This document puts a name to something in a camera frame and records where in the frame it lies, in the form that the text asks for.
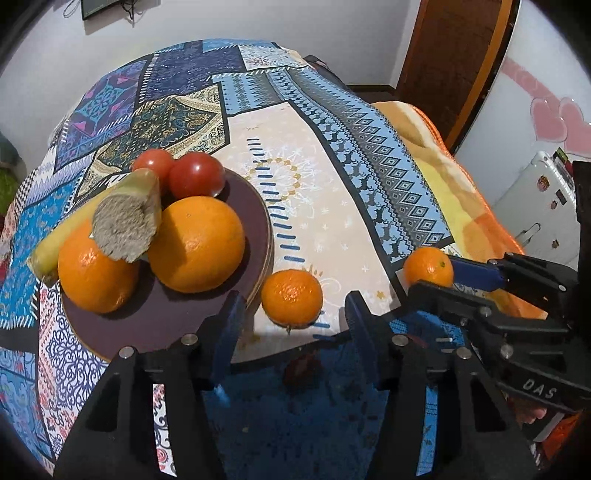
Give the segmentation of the right human hand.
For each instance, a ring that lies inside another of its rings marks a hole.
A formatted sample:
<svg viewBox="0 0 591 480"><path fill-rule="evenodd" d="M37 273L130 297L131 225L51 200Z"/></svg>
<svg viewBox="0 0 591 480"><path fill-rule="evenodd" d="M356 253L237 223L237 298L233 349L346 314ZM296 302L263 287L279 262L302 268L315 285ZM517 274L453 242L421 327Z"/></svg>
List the right human hand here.
<svg viewBox="0 0 591 480"><path fill-rule="evenodd" d="M520 426L531 425L535 421L543 419L547 414L547 409L544 406L524 398L509 397L508 405L514 412Z"/></svg>

